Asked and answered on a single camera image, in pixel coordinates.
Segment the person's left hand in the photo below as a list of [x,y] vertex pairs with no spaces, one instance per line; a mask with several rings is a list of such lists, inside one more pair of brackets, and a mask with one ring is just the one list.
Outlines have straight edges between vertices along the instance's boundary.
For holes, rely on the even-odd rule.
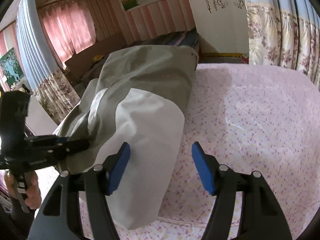
[[[5,171],[4,181],[10,196],[17,199],[14,191],[14,176],[9,170]],[[26,194],[27,198],[24,200],[26,206],[32,210],[38,209],[41,206],[42,198],[38,184],[38,176],[35,171],[31,172],[31,185],[28,186]]]

